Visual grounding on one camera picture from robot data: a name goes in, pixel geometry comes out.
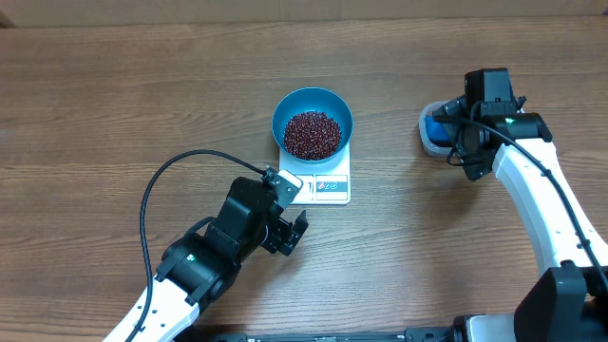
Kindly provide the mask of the red beans scooped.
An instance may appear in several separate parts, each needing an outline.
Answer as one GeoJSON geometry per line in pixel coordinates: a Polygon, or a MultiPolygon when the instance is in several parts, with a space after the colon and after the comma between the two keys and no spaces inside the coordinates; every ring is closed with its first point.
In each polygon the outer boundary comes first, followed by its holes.
{"type": "Polygon", "coordinates": [[[307,111],[294,115],[283,132],[283,145],[292,156],[306,161],[331,157],[339,148],[339,123],[324,112],[307,111]]]}

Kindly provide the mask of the blue plastic measuring scoop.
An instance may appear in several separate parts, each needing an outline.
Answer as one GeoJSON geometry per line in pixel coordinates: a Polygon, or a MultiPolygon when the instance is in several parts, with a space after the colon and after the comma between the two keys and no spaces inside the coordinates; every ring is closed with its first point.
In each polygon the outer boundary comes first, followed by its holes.
{"type": "Polygon", "coordinates": [[[440,147],[450,147],[450,138],[441,123],[437,123],[433,120],[431,115],[427,115],[424,118],[426,127],[427,137],[432,144],[440,147]]]}

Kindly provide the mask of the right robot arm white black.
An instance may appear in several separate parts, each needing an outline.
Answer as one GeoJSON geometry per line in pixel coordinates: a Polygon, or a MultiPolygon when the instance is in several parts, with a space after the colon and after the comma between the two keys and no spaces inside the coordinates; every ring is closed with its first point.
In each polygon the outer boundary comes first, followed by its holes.
{"type": "Polygon", "coordinates": [[[465,75],[457,147],[476,180],[492,172],[516,205],[540,278],[514,313],[480,314],[469,341],[604,341],[607,243],[584,214],[542,117],[523,113],[505,68],[465,75]]]}

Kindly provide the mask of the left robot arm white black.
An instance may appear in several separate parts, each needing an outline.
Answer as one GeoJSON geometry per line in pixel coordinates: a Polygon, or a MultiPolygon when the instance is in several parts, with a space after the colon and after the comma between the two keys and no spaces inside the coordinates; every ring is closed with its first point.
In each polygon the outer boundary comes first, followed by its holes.
{"type": "Polygon", "coordinates": [[[145,290],[107,341],[172,341],[235,282],[243,261],[258,247],[289,256],[308,228],[281,213],[303,181],[286,170],[262,180],[235,179],[215,218],[205,218],[172,243],[145,290]]]}

